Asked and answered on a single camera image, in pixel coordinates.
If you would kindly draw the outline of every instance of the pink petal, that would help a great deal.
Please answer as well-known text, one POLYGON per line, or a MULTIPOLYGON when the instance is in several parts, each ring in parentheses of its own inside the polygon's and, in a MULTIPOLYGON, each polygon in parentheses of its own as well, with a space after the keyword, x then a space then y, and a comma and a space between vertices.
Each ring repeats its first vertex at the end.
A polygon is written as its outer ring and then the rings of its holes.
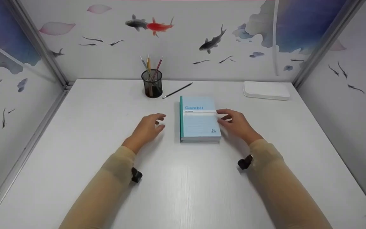
POLYGON ((70 32, 76 24, 67 24, 61 22, 48 22, 42 26, 39 32, 48 35, 62 35, 70 32))
POLYGON ((95 13, 95 14, 102 14, 102 13, 107 12, 110 9, 112 9, 112 8, 109 7, 109 6, 97 4, 97 5, 90 6, 87 9, 87 11, 90 11, 90 12, 95 13))
POLYGON ((331 51, 343 51, 346 50, 346 48, 341 44, 340 40, 336 40, 330 48, 331 51))

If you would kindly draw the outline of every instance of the red goldfish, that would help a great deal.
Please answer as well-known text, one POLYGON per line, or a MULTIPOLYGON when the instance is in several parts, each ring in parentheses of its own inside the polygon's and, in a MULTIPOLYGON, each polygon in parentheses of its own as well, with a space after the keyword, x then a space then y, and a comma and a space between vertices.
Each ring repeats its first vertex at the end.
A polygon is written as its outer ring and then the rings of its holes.
POLYGON ((166 32, 167 29, 173 27, 173 25, 172 25, 173 19, 174 19, 174 17, 172 17, 172 20, 170 21, 170 25, 165 25, 164 23, 161 23, 161 24, 156 23, 155 18, 153 17, 152 23, 147 24, 146 27, 153 31, 154 36, 159 37, 156 32, 166 32))

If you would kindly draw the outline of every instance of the pencil holder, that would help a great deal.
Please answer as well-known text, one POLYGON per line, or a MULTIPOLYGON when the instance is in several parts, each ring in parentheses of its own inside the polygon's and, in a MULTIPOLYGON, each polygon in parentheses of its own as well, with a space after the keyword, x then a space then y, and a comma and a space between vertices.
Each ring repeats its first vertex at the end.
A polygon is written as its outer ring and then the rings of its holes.
POLYGON ((144 81, 145 94, 149 98, 157 98, 162 95, 162 73, 157 71, 155 74, 155 69, 151 69, 151 75, 148 71, 144 71, 141 75, 144 81))

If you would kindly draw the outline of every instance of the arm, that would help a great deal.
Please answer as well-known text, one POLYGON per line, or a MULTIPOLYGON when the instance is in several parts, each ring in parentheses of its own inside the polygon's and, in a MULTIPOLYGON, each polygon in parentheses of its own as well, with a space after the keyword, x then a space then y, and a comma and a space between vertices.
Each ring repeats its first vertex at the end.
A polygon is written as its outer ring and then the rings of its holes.
POLYGON ((59 229, 101 229, 109 219, 120 195, 131 181, 135 155, 164 129, 157 120, 164 114, 143 117, 132 135, 112 154, 67 213, 59 229))
POLYGON ((287 229, 331 229, 320 208, 280 153, 250 126, 245 116, 230 109, 218 110, 217 113, 227 114, 218 123, 249 145, 253 155, 251 172, 256 175, 281 223, 287 229))

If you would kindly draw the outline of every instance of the hand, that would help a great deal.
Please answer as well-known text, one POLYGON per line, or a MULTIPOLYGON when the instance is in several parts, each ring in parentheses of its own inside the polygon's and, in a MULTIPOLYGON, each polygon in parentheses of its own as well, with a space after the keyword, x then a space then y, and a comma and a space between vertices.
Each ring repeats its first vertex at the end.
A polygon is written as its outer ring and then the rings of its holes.
POLYGON ((164 120, 165 114, 150 114, 142 118, 138 126, 130 137, 125 139, 123 146, 138 154, 139 150, 146 143, 153 141, 160 132, 165 128, 165 125, 159 125, 157 120, 164 120))
POLYGON ((248 145, 258 139, 263 139, 263 137, 251 127, 242 113, 230 109, 220 109, 217 110, 217 113, 226 114, 226 116, 218 119, 218 123, 225 127, 229 133, 243 139, 248 145))

